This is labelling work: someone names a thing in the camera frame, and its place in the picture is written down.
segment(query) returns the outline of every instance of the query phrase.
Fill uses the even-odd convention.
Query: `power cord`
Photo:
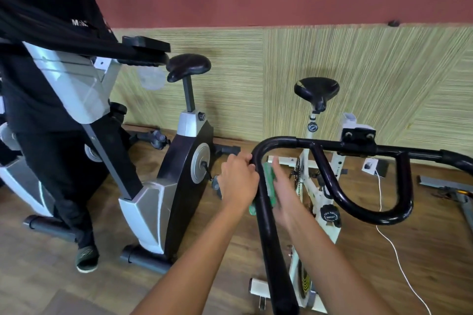
[[[375,170],[375,175],[377,175],[378,177],[378,188],[379,188],[379,211],[382,211],[383,210],[383,203],[382,203],[382,196],[381,196],[381,177],[378,175],[378,172]],[[417,296],[417,298],[419,300],[422,301],[422,303],[424,304],[424,306],[426,307],[427,311],[429,312],[429,315],[432,315],[432,313],[430,312],[430,309],[429,307],[427,306],[427,304],[425,303],[424,300],[422,300],[422,298],[415,292],[415,290],[412,288],[411,286],[411,283],[409,282],[409,280],[407,279],[407,276],[406,274],[404,273],[404,270],[401,266],[401,262],[399,261],[399,256],[397,255],[397,250],[396,250],[396,247],[394,246],[393,242],[386,236],[384,235],[383,233],[381,233],[381,231],[379,230],[378,226],[376,226],[376,230],[378,231],[379,234],[381,234],[392,246],[393,246],[393,249],[394,249],[394,254],[396,254],[396,260],[397,260],[397,264],[399,265],[399,269],[401,271],[401,273],[403,274],[404,276],[404,279],[406,280],[407,282],[407,285],[409,285],[409,288],[411,288],[412,292],[414,293],[414,295]]]

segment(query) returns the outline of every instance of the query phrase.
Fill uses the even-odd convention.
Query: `transparent plastic container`
[[[168,72],[164,66],[139,66],[138,76],[141,86],[147,90],[159,90],[166,84]]]

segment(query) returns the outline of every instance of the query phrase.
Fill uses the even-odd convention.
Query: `green sponge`
[[[276,175],[274,174],[274,170],[271,166],[271,163],[263,163],[263,172],[264,180],[266,181],[266,189],[268,190],[268,197],[271,201],[271,205],[274,207],[276,204],[276,191],[274,190],[273,181],[276,179]],[[251,215],[256,215],[256,208],[254,204],[250,205],[249,209]]]

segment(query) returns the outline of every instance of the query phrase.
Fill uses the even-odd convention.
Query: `foot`
[[[90,273],[97,269],[98,250],[96,246],[79,249],[76,255],[76,268],[81,273]]]

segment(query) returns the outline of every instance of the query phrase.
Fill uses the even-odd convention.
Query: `bike seat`
[[[171,57],[166,69],[169,71],[168,82],[176,82],[191,75],[200,75],[210,70],[212,64],[208,58],[198,54],[181,54]]]
[[[335,97],[339,90],[338,82],[326,77],[308,77],[294,85],[296,95],[309,101],[317,114],[325,111],[327,101]]]

